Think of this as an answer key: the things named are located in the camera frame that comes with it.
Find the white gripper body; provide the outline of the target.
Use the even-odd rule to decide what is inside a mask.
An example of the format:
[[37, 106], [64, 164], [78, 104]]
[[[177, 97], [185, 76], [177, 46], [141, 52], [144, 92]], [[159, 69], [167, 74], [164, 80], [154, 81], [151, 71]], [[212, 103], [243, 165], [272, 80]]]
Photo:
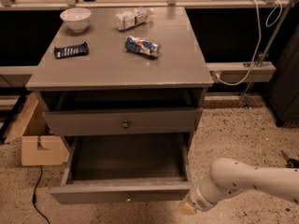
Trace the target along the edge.
[[202, 212], [206, 212], [215, 206], [214, 203], [209, 202], [204, 197], [198, 183], [191, 187], [188, 193], [188, 199], [193, 207]]

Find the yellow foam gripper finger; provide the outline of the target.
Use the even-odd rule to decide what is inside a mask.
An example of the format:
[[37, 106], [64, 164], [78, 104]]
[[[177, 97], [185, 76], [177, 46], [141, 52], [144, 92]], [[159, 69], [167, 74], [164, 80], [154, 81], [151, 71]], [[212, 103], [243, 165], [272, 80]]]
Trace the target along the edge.
[[196, 214], [196, 208], [188, 201], [181, 202], [178, 206], [178, 210], [181, 214], [192, 216]]

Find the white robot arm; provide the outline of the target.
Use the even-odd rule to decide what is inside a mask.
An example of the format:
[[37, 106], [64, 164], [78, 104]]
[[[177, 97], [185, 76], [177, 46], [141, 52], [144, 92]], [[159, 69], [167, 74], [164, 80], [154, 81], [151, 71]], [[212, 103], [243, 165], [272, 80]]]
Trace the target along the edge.
[[257, 167], [244, 162], [219, 158], [209, 174], [197, 181], [180, 202], [183, 215], [206, 212], [222, 200], [233, 198], [246, 189], [299, 204], [299, 170], [297, 168]]

